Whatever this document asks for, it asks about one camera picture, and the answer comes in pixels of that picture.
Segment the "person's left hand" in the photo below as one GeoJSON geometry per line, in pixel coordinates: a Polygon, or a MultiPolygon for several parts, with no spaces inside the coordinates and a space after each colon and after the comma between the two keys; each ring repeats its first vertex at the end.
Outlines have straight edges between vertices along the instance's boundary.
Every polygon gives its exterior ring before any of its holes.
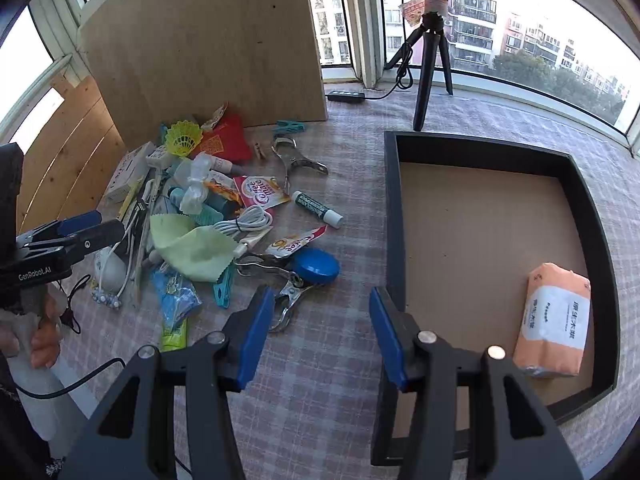
{"type": "MultiPolygon", "coordinates": [[[[46,292],[42,306],[46,314],[39,322],[38,328],[32,333],[32,353],[30,362],[32,367],[51,368],[60,355],[61,333],[58,329],[58,305],[53,296],[46,292]]],[[[13,358],[20,353],[21,346],[14,331],[10,327],[9,313],[1,312],[1,353],[6,358],[13,358]]]]}

